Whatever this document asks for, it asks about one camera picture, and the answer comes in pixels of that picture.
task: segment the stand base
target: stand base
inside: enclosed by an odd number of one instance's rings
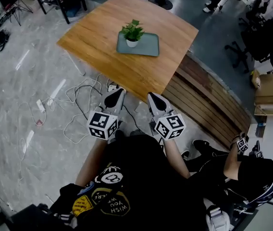
[[[159,0],[148,0],[166,10],[170,10],[171,8],[173,8],[173,4],[171,3],[171,1],[169,0],[165,0],[165,2],[162,5],[159,5]]]

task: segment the yellow patch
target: yellow patch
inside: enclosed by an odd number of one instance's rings
[[[88,199],[86,195],[83,195],[82,197],[78,198],[73,205],[73,214],[77,217],[81,213],[88,211],[93,208],[92,203]]]

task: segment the gray tray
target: gray tray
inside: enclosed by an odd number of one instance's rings
[[[127,45],[123,33],[119,32],[116,50],[124,54],[159,56],[159,37],[154,33],[144,33],[137,46],[131,48]]]

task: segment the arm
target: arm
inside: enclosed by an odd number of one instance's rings
[[[98,174],[104,148],[107,145],[107,141],[96,139],[95,144],[89,152],[78,176],[75,180],[75,184],[84,187]]]
[[[175,140],[163,140],[166,158],[170,165],[183,177],[188,179],[190,172],[185,165],[183,158],[181,157]]]
[[[238,140],[239,140],[238,138],[233,140],[232,143],[234,144],[230,153],[228,154],[228,157],[224,165],[224,170],[223,170],[224,175],[232,180],[238,180],[239,166],[241,164],[241,162],[238,162],[238,159],[237,159],[237,155],[238,155],[237,141]]]

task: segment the white pot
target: white pot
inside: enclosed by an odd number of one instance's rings
[[[129,47],[131,47],[131,48],[134,48],[134,47],[137,46],[137,44],[138,44],[138,41],[132,42],[132,41],[129,41],[129,40],[127,40],[127,39],[126,39],[126,42],[127,42],[127,45],[128,45]]]

